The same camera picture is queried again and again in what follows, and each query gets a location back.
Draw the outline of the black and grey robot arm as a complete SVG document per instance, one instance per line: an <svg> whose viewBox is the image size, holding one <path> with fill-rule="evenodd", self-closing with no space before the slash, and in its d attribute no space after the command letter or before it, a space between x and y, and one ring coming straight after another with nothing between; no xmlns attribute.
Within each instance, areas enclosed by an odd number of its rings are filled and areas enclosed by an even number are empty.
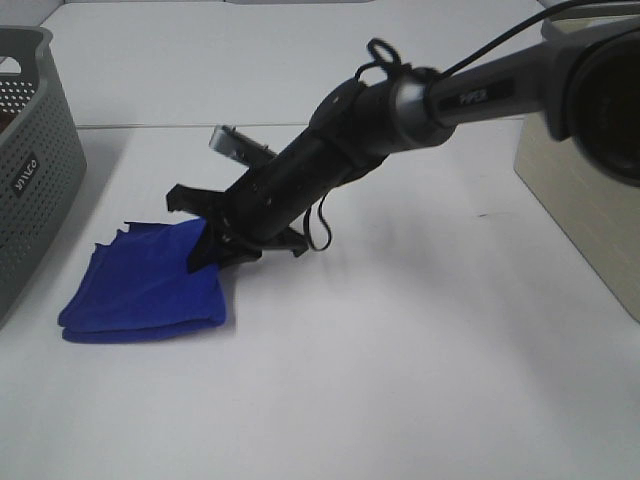
<svg viewBox="0 0 640 480"><path fill-rule="evenodd" d="M224 191L183 185L167 194L172 211L202 218L189 272L255 261L266 250L302 255L313 246L292 223L308 218L334 188L356 181L391 154L436 147L457 126L540 112L550 136L572 139L606 176L639 183L639 22L586 28L459 74L415 68L370 41L374 85L352 77L330 92L307 127L273 152L226 125L213 148L245 173Z"/></svg>

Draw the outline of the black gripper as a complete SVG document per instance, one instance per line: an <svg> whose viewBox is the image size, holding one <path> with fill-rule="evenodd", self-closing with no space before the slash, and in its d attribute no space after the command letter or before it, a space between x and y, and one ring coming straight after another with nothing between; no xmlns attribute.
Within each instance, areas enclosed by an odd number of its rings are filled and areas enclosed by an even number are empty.
<svg viewBox="0 0 640 480"><path fill-rule="evenodd" d="M247 167L224 191L175 185L166 195L167 208L205 220L188 255L187 271L255 261L265 250L302 255L309 242L290 224L353 175L346 154L305 131L270 163Z"/></svg>

